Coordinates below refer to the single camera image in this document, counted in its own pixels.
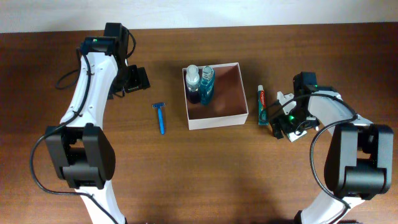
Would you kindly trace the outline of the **Colgate toothpaste tube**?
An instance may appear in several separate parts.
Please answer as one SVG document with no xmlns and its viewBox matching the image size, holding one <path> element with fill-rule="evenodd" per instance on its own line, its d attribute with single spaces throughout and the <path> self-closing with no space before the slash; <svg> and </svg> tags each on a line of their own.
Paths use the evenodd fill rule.
<svg viewBox="0 0 398 224">
<path fill-rule="evenodd" d="M 258 102 L 258 113 L 259 113 L 258 125 L 267 126 L 269 122 L 267 121 L 266 95 L 264 87 L 262 85 L 259 85 L 257 87 L 257 102 Z"/>
</svg>

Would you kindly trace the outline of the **blue disposable razor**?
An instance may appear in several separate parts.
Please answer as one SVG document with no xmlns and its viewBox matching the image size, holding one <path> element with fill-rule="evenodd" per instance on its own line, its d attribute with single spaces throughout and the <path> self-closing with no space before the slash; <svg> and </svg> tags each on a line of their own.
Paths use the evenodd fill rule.
<svg viewBox="0 0 398 224">
<path fill-rule="evenodd" d="M 162 107 L 165 106 L 165 103 L 154 103 L 152 107 L 157 110 L 158 120 L 159 120 L 159 128 L 160 133 L 165 134 L 164 120 L 162 114 Z"/>
</svg>

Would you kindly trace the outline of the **clear purple soap dispenser bottle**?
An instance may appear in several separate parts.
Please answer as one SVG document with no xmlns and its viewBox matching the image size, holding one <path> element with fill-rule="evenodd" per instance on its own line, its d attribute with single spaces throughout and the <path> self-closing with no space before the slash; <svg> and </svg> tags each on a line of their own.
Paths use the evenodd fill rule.
<svg viewBox="0 0 398 224">
<path fill-rule="evenodd" d="M 196 65 L 189 65 L 185 75 L 185 83 L 187 86 L 187 98 L 193 103 L 200 102 L 199 86 L 200 86 L 200 75 L 199 69 Z"/>
</svg>

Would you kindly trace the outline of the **teal Listerine mouthwash bottle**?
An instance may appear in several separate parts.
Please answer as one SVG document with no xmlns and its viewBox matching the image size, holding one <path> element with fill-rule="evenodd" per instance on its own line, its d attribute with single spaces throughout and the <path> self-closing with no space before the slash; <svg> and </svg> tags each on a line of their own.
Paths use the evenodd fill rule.
<svg viewBox="0 0 398 224">
<path fill-rule="evenodd" d="M 212 99 L 215 83 L 215 71 L 210 66 L 205 66 L 202 70 L 200 82 L 200 101 L 203 105 L 208 105 Z"/>
</svg>

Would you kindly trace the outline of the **pink cardboard box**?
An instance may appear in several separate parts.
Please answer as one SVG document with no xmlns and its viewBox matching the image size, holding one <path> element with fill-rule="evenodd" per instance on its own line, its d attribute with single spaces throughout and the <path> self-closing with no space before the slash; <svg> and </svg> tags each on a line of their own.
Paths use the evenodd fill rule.
<svg viewBox="0 0 398 224">
<path fill-rule="evenodd" d="M 249 114 L 238 62 L 211 66 L 215 71 L 215 90 L 208 105 L 185 100 L 190 130 L 244 124 Z"/>
</svg>

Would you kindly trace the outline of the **green white Dettol soap box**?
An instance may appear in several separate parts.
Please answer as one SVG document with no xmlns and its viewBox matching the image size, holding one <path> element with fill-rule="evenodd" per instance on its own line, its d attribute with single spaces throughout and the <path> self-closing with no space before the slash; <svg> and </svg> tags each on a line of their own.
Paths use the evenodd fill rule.
<svg viewBox="0 0 398 224">
<path fill-rule="evenodd" d="M 307 131 L 302 131 L 301 133 L 296 131 L 296 132 L 291 132 L 287 134 L 287 137 L 289 139 L 290 142 L 294 142 L 300 138 L 302 138 L 303 136 L 305 136 L 307 134 Z"/>
</svg>

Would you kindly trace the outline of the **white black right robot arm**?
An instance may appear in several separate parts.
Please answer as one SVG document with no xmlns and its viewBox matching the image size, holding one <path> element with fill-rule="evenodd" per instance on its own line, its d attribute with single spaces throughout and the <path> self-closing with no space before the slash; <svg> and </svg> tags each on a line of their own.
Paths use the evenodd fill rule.
<svg viewBox="0 0 398 224">
<path fill-rule="evenodd" d="M 321 188 L 316 199 L 297 212 L 294 223 L 338 223 L 354 207 L 386 193 L 392 183 L 393 130 L 360 116 L 331 86 L 320 86 L 313 72 L 293 78 L 292 94 L 277 93 L 274 114 L 259 117 L 269 123 L 275 138 L 293 142 L 316 129 L 309 159 L 313 177 Z M 332 135 L 320 181 L 314 163 L 318 138 Z"/>
</svg>

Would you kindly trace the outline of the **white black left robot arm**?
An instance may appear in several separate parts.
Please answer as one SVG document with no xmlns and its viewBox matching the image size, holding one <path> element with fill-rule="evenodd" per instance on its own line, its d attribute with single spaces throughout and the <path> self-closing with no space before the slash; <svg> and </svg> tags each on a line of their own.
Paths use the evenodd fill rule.
<svg viewBox="0 0 398 224">
<path fill-rule="evenodd" d="M 71 103 L 59 126 L 49 126 L 44 135 L 57 177 L 82 198 L 93 223 L 127 222 L 113 191 L 116 155 L 103 132 L 103 116 L 114 96 L 150 87 L 145 69 L 127 62 L 133 39 L 122 24 L 108 22 L 102 36 L 81 43 Z"/>
</svg>

